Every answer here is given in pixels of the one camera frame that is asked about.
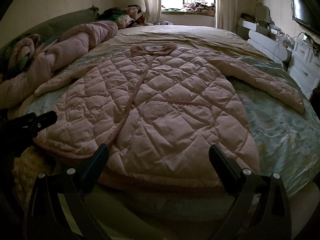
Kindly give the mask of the pink quilted coat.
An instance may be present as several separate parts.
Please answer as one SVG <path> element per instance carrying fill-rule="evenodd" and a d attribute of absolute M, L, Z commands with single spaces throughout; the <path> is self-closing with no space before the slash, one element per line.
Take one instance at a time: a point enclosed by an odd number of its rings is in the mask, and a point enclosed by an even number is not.
<path fill-rule="evenodd" d="M 213 188 L 208 151 L 217 145 L 259 171 L 247 114 L 228 77 L 263 90 L 298 113 L 298 90 L 218 51 L 135 46 L 103 58 L 53 106 L 57 121 L 39 133 L 42 148 L 71 159 L 110 148 L 108 168 L 153 184 Z"/>

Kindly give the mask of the clothes pile beside bed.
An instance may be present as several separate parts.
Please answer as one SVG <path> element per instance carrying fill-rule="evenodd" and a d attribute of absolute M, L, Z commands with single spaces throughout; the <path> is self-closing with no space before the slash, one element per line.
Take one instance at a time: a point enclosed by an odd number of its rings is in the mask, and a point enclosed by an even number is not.
<path fill-rule="evenodd" d="M 98 14 L 98 21 L 113 21 L 118 29 L 140 27 L 145 25 L 144 14 L 138 5 L 129 5 L 123 9 L 114 7 Z"/>

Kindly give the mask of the floral folded blanket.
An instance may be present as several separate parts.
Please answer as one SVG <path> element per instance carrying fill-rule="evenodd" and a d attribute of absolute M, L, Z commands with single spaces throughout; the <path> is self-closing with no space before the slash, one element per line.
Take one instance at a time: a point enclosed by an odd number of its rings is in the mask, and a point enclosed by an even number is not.
<path fill-rule="evenodd" d="M 25 34 L 1 49 L 1 82 L 10 80 L 31 66 L 37 48 L 41 45 L 38 34 Z"/>

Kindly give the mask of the floral bed sheet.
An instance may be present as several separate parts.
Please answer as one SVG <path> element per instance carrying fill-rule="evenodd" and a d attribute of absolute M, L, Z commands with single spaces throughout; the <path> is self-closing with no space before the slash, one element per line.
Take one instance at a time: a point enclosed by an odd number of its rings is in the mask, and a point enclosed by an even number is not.
<path fill-rule="evenodd" d="M 53 106 L 69 87 L 94 66 L 102 63 L 103 58 L 135 46 L 156 49 L 169 43 L 174 43 L 179 47 L 221 52 L 298 90 L 304 102 L 304 113 L 298 113 L 282 101 L 243 80 L 233 76 L 228 77 L 228 81 L 233 85 L 244 106 L 250 131 L 258 150 L 259 171 L 252 171 L 263 176 L 274 172 L 279 173 L 288 196 L 295 195 L 314 178 L 319 172 L 319 119 L 310 103 L 279 64 L 272 62 L 235 33 L 222 29 L 182 25 L 151 25 L 118 29 L 114 37 L 55 71 L 49 81 L 40 85 L 22 103 L 3 110 L 8 111 L 10 118 L 30 112 L 42 114 L 54 111 Z M 40 166 L 52 168 L 64 163 L 81 164 L 89 158 L 67 158 L 40 147 L 35 139 L 33 146 L 27 148 L 21 159 L 15 163 L 17 176 L 23 183 L 25 191 L 30 191 L 34 184 L 35 173 L 31 171 L 32 167 L 38 170 Z M 107 164 L 103 168 L 99 182 L 108 187 L 126 190 L 158 190 L 185 197 L 209 195 L 217 197 L 218 200 L 226 198 L 221 181 L 219 186 L 213 188 L 146 183 L 114 173 Z"/>

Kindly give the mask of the pink rolled duvet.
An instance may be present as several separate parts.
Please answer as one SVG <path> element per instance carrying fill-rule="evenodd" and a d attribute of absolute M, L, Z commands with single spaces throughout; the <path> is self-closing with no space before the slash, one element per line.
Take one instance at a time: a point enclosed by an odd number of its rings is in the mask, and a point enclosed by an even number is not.
<path fill-rule="evenodd" d="M 22 103 L 55 71 L 84 56 L 89 50 L 114 37 L 118 26 L 113 21 L 77 25 L 61 35 L 37 55 L 26 72 L 1 83 L 1 109 Z"/>

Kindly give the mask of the green padded headboard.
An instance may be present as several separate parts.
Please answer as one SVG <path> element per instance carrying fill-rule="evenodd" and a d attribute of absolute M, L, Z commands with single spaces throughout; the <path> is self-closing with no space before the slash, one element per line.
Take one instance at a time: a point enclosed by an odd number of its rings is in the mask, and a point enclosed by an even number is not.
<path fill-rule="evenodd" d="M 21 38 L 32 34 L 38 34 L 40 35 L 41 41 L 45 42 L 51 37 L 61 36 L 64 32 L 74 26 L 96 21 L 98 12 L 99 8 L 92 6 L 85 10 L 79 10 L 57 16 L 28 29 L 1 47 L 1 64 L 8 64 L 10 57 L 9 52 L 13 50 L 13 46 Z"/>

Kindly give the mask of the white drawer cabinet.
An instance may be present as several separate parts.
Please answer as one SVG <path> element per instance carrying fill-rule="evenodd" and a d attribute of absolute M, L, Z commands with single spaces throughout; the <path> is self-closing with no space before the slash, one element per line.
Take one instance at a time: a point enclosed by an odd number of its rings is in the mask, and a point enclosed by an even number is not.
<path fill-rule="evenodd" d="M 315 56 L 306 34 L 296 38 L 288 73 L 309 100 L 313 90 L 319 85 L 319 54 Z"/>

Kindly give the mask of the white dressing table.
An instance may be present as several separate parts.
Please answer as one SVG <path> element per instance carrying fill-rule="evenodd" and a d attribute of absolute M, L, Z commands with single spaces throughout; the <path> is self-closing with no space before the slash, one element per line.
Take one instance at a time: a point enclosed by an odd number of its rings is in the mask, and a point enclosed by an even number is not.
<path fill-rule="evenodd" d="M 236 26 L 236 34 L 274 62 L 282 64 L 284 69 L 288 68 L 291 51 L 285 48 L 280 42 L 268 37 L 268 34 L 270 34 L 268 29 L 239 18 Z"/>

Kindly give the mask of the stuffed toys on windowsill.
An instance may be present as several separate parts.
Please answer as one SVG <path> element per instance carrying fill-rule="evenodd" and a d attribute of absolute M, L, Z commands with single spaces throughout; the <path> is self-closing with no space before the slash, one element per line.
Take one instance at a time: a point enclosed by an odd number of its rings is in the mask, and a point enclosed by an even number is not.
<path fill-rule="evenodd" d="M 214 3 L 206 3 L 206 2 L 191 2 L 189 4 L 185 4 L 181 11 L 185 12 L 194 12 L 196 14 L 215 16 L 216 6 Z"/>

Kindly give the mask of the right cream curtain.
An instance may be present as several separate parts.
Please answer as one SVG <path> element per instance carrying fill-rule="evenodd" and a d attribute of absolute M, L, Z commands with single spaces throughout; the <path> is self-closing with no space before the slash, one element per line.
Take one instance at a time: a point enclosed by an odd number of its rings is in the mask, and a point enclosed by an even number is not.
<path fill-rule="evenodd" d="M 238 0 L 216 0 L 215 26 L 235 32 L 237 23 Z"/>

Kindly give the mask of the black wall television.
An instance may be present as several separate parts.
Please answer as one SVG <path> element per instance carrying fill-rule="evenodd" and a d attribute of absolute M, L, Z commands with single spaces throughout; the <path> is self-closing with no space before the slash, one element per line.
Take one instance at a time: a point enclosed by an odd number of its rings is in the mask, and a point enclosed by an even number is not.
<path fill-rule="evenodd" d="M 291 0 L 292 19 L 319 36 L 319 14 L 305 0 Z"/>

